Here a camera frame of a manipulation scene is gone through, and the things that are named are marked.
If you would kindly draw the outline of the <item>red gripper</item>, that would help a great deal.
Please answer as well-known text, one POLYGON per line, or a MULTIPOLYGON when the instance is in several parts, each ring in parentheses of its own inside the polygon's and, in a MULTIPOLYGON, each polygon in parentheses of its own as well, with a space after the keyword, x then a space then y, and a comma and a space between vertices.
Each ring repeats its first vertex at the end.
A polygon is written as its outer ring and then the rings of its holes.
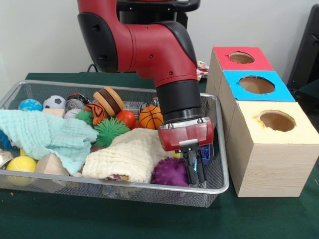
POLYGON ((201 147, 213 142, 214 127, 209 117, 164 124, 158 135, 165 151, 181 150, 190 185, 206 181, 201 147), (195 151, 188 148, 197 144, 195 151))

